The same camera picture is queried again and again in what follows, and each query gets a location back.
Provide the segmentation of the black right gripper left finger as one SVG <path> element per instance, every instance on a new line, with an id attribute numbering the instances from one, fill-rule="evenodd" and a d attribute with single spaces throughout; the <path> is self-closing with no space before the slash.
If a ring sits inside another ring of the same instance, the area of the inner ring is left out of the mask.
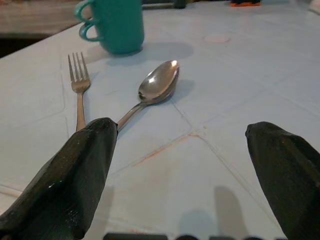
<path id="1" fill-rule="evenodd" d="M 3 240 L 81 240 L 104 190 L 117 142 L 108 117 L 75 132 L 0 216 Z"/>

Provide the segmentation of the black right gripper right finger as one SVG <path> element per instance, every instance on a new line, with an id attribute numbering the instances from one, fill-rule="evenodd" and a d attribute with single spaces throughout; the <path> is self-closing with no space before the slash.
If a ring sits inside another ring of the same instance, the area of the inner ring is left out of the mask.
<path id="1" fill-rule="evenodd" d="M 266 121 L 247 126 L 256 176 L 289 240 L 320 238 L 320 153 L 303 137 Z"/>

